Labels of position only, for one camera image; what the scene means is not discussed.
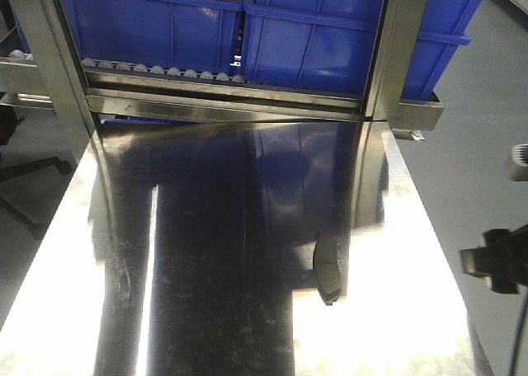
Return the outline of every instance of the chair leg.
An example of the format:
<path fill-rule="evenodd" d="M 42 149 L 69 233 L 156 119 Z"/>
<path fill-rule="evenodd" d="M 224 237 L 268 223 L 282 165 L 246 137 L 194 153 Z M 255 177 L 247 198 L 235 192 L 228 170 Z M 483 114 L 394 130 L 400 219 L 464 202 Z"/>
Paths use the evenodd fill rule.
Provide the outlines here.
<path fill-rule="evenodd" d="M 35 223 L 31 219 L 27 218 L 23 213 L 21 213 L 15 206 L 6 202 L 3 198 L 0 197 L 0 208 L 5 209 L 9 214 L 11 214 L 17 221 L 25 224 L 29 229 L 31 236 L 35 240 L 42 240 L 46 232 L 46 225 L 44 223 Z"/>
<path fill-rule="evenodd" d="M 58 157 L 48 157 L 42 160 L 35 160 L 34 162 L 0 168 L 0 182 L 9 181 L 18 176 L 24 176 L 25 174 L 36 172 L 49 166 L 57 167 L 59 174 L 64 176 L 72 172 L 72 167 L 68 162 L 60 160 Z"/>

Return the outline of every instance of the stainless steel table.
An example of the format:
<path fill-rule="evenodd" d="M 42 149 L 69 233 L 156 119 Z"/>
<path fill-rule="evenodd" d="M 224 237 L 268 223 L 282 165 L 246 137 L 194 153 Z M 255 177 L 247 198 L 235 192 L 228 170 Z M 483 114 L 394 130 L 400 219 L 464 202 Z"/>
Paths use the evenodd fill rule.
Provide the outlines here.
<path fill-rule="evenodd" d="M 386 123 L 296 121 L 103 126 L 0 332 L 0 374 L 476 372 Z"/>

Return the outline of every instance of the black metal bracket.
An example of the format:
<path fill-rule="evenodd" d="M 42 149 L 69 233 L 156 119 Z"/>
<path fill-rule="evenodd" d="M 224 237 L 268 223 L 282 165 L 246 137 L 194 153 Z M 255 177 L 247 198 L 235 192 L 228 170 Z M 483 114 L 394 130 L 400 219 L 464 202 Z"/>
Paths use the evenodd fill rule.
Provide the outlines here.
<path fill-rule="evenodd" d="M 460 252 L 465 274 L 486 280 L 500 294 L 518 294 L 518 284 L 528 286 L 528 225 L 513 232 L 488 230 L 483 244 Z"/>

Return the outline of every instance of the gray floor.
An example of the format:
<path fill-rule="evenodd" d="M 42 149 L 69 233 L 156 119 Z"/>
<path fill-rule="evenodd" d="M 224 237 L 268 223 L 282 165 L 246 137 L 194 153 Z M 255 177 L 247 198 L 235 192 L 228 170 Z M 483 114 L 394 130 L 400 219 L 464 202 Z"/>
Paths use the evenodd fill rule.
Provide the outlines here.
<path fill-rule="evenodd" d="M 53 156 L 74 163 L 52 111 L 25 110 L 24 116 L 9 144 L 0 147 L 0 168 Z M 61 176 L 54 168 L 47 167 L 0 183 L 0 196 L 33 222 L 49 224 L 70 177 Z M 0 326 L 39 244 L 27 226 L 0 209 Z"/>
<path fill-rule="evenodd" d="M 445 104 L 436 130 L 425 143 L 400 146 L 496 376 L 503 376 L 521 298 L 491 293 L 462 275 L 458 251 L 476 247 L 487 229 L 528 222 L 528 183 L 510 182 L 503 169 L 510 147 L 528 142 L 528 19 L 502 0 L 484 0 L 468 32 L 472 45 L 459 49 L 436 89 Z M 2 164 L 54 155 L 72 161 L 62 138 L 52 113 L 26 112 L 0 148 Z M 47 223 L 67 184 L 49 168 L 1 183 L 0 195 Z M 38 245 L 0 210 L 0 325 Z"/>
<path fill-rule="evenodd" d="M 528 223 L 528 182 L 509 181 L 504 169 L 511 146 L 528 143 L 528 18 L 504 0 L 484 0 L 468 32 L 472 44 L 459 48 L 436 87 L 441 121 L 425 143 L 399 145 L 490 363 L 503 376 L 521 297 L 463 275 L 458 251 L 476 247 L 486 230 Z M 526 358 L 520 369 L 527 374 Z"/>

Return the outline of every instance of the black chair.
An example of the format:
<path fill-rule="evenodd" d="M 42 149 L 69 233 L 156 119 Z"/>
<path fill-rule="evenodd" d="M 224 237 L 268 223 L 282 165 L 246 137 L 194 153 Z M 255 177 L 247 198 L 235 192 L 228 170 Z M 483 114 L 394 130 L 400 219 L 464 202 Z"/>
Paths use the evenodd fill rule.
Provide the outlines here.
<path fill-rule="evenodd" d="M 9 142 L 9 139 L 15 133 L 17 124 L 18 119 L 15 110 L 10 106 L 0 106 L 0 145 L 6 145 Z M 22 163 L 15 166 L 1 167 L 0 182 L 9 181 L 50 166 L 55 166 L 61 175 L 68 175 L 72 172 L 72 167 L 68 162 L 60 160 L 58 157 L 48 157 L 46 159 L 35 160 L 33 162 Z M 32 221 L 1 196 L 0 208 L 5 209 L 16 220 L 25 224 L 34 239 L 42 239 L 47 229 L 47 224 Z"/>

